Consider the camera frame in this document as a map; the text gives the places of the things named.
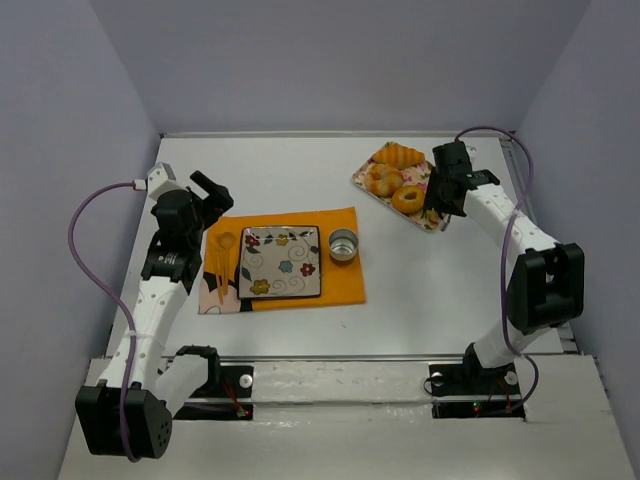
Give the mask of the metal tongs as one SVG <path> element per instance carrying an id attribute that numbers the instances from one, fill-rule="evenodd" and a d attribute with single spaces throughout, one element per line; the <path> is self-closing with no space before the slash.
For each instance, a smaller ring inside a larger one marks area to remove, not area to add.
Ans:
<path id="1" fill-rule="evenodd" d="M 451 216 L 449 214 L 445 214 L 441 219 L 441 221 L 439 222 L 437 230 L 441 232 L 446 231 L 450 222 L 451 222 Z"/>

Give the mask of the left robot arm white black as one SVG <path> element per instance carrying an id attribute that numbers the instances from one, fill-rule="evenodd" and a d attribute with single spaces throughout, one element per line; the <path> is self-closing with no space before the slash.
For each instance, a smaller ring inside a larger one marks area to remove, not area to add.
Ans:
<path id="1" fill-rule="evenodd" d="M 165 163 L 128 184 L 152 201 L 157 230 L 134 308 L 127 308 L 113 291 L 107 293 L 127 323 L 117 351 L 98 380 L 76 395 L 76 414 L 93 455 L 131 462 L 162 457 L 176 414 L 197 389 L 220 382 L 220 357 L 210 346 L 184 346 L 166 370 L 160 368 L 170 330 L 202 265 L 204 233 L 233 205 L 226 187 L 199 171 L 190 178 L 206 192 L 205 198 L 180 185 Z"/>

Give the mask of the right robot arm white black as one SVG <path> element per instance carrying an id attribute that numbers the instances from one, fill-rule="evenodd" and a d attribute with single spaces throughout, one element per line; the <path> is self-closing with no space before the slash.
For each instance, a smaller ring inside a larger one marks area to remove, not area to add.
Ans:
<path id="1" fill-rule="evenodd" d="M 456 376 L 475 385 L 582 314 L 585 255 L 536 226 L 493 173 L 474 169 L 463 142 L 437 146 L 433 156 L 425 210 L 474 220 L 501 249 L 501 318 L 469 345 Z"/>

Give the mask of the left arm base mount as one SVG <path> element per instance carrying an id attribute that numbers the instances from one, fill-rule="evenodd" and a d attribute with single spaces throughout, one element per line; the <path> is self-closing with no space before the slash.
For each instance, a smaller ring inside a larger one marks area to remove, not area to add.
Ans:
<path id="1" fill-rule="evenodd" d="M 174 416 L 184 421 L 251 421 L 254 366 L 222 364 L 217 383 L 208 380 Z"/>

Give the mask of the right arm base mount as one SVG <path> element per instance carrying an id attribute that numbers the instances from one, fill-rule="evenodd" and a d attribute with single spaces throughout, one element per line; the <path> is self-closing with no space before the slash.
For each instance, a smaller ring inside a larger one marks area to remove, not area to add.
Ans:
<path id="1" fill-rule="evenodd" d="M 462 363 L 430 364 L 423 389 L 435 419 L 525 418 L 513 364 L 478 373 Z"/>

